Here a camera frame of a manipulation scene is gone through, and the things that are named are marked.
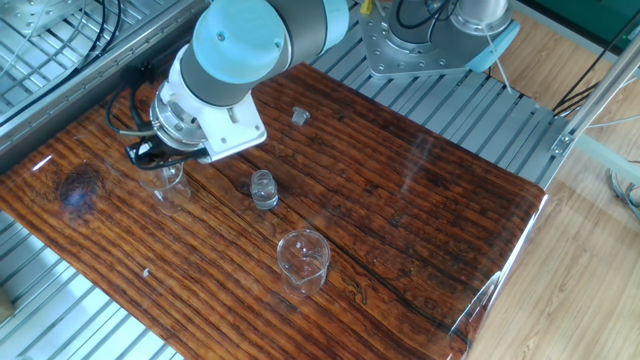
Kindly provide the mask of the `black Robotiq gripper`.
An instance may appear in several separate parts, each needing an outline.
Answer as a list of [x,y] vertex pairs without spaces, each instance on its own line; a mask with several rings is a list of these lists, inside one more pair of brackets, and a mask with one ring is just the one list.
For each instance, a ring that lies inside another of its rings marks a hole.
[[159,138],[140,140],[125,148],[125,153],[139,169],[153,169],[170,161],[197,160],[209,155],[206,148],[179,150],[170,147]]

